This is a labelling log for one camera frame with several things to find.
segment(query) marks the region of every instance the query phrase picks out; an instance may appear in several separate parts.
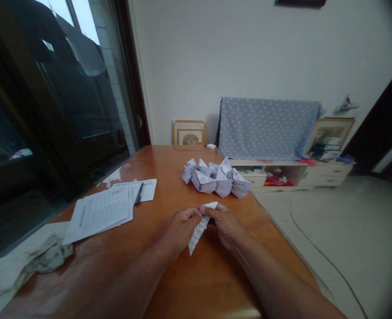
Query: cabinet drawer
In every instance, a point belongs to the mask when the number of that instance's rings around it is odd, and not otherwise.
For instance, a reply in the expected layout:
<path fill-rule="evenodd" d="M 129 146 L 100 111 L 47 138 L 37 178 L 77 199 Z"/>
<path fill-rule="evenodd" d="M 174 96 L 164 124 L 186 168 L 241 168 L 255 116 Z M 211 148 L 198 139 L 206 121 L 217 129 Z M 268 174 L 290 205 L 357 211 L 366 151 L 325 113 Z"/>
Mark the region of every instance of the cabinet drawer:
<path fill-rule="evenodd" d="M 353 166 L 345 165 L 324 165 L 320 166 L 320 175 L 322 176 L 347 176 Z"/>
<path fill-rule="evenodd" d="M 319 177 L 319 166 L 308 166 L 306 167 L 306 171 L 302 174 L 298 186 L 317 185 L 319 183 Z"/>
<path fill-rule="evenodd" d="M 258 188 L 258 187 L 264 187 L 264 183 L 266 181 L 266 177 L 265 176 L 243 176 L 243 178 L 248 181 L 251 182 L 251 188 Z"/>
<path fill-rule="evenodd" d="M 320 176 L 316 186 L 339 186 L 344 179 L 345 176 Z"/>

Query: polka dot cloth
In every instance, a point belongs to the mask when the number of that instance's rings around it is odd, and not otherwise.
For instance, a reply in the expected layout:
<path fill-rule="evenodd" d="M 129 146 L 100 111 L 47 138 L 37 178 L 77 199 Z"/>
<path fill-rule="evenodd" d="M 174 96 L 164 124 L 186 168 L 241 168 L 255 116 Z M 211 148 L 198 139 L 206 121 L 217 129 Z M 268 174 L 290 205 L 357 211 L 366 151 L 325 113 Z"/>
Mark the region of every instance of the polka dot cloth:
<path fill-rule="evenodd" d="M 219 150 L 240 160 L 300 160 L 325 113 L 314 101 L 223 97 Z"/>

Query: black pen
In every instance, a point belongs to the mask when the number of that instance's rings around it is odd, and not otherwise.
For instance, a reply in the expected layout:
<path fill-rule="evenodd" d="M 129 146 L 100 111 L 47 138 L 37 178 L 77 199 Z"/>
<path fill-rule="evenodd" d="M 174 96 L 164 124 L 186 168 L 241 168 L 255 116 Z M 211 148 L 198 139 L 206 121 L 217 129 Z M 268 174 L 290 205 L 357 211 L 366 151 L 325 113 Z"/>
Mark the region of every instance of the black pen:
<path fill-rule="evenodd" d="M 140 190 L 138 191 L 137 198 L 135 199 L 134 206 L 140 204 L 141 200 L 141 191 L 143 190 L 144 183 L 141 183 Z"/>

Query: electrical cable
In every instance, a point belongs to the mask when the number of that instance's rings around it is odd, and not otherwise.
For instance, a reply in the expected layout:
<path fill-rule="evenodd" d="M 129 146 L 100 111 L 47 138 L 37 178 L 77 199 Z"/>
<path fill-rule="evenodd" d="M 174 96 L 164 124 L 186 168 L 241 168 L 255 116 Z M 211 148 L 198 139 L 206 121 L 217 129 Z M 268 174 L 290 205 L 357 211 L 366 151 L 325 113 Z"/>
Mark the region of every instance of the electrical cable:
<path fill-rule="evenodd" d="M 302 177 L 302 165 L 301 165 L 301 168 L 300 168 L 300 174 L 299 174 L 299 176 L 298 176 L 298 181 L 301 179 L 301 177 Z M 335 264 L 325 255 L 325 253 L 323 253 L 309 238 L 308 238 L 308 236 L 306 235 L 306 233 L 304 233 L 304 231 L 301 229 L 301 227 L 296 223 L 296 221 L 295 221 L 295 219 L 294 219 L 294 216 L 293 216 L 293 214 L 292 214 L 292 211 L 293 211 L 293 206 L 292 206 L 292 193 L 293 193 L 293 191 L 294 191 L 294 189 L 290 192 L 290 195 L 289 195 L 289 201 L 290 201 L 290 207 L 289 207 L 289 205 L 288 205 L 288 203 L 287 203 L 287 201 L 285 200 L 285 204 L 286 204 L 286 206 L 288 207 L 288 210 L 289 210 L 289 214 L 290 214 L 290 217 L 291 217 L 291 219 L 292 219 L 292 221 L 294 222 L 294 224 L 295 224 L 295 226 L 299 229 L 299 231 L 305 236 L 305 238 L 307 238 L 307 240 L 313 245 L 313 247 L 332 265 L 332 267 L 334 267 L 335 269 L 336 269 L 336 271 L 341 275 L 341 277 L 342 277 L 342 279 L 344 279 L 344 281 L 346 282 L 346 284 L 347 284 L 347 286 L 348 286 L 348 288 L 350 288 L 350 291 L 351 291 L 351 293 L 353 294 L 353 296 L 354 296 L 354 299 L 357 301 L 357 303 L 359 304 L 359 307 L 360 307 L 360 309 L 361 309 L 361 312 L 363 313 L 363 316 L 365 317 L 365 319 L 368 319 L 368 316 L 366 315 L 366 312 L 365 312 L 365 309 L 363 308 L 363 306 L 361 305 L 361 303 L 360 303 L 360 301 L 359 301 L 359 299 L 357 298 L 357 296 L 356 296 L 356 293 L 354 292 L 354 290 L 353 290 L 353 288 L 351 287 L 351 285 L 350 285 L 350 283 L 347 281 L 347 279 L 344 277 L 344 275 L 339 271 L 339 269 L 335 266 Z"/>

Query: white tile floor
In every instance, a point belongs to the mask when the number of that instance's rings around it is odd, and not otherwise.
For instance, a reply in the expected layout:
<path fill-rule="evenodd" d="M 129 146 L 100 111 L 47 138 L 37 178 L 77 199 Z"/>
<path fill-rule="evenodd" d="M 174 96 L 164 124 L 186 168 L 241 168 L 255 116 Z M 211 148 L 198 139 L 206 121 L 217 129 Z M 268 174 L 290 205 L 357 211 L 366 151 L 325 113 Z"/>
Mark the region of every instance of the white tile floor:
<path fill-rule="evenodd" d="M 369 319 L 387 317 L 392 308 L 391 183 L 350 176 L 337 188 L 254 194 L 325 284 L 324 294 L 349 318 L 363 314 L 342 277 L 295 226 L 290 209 L 305 235 L 345 276 Z"/>

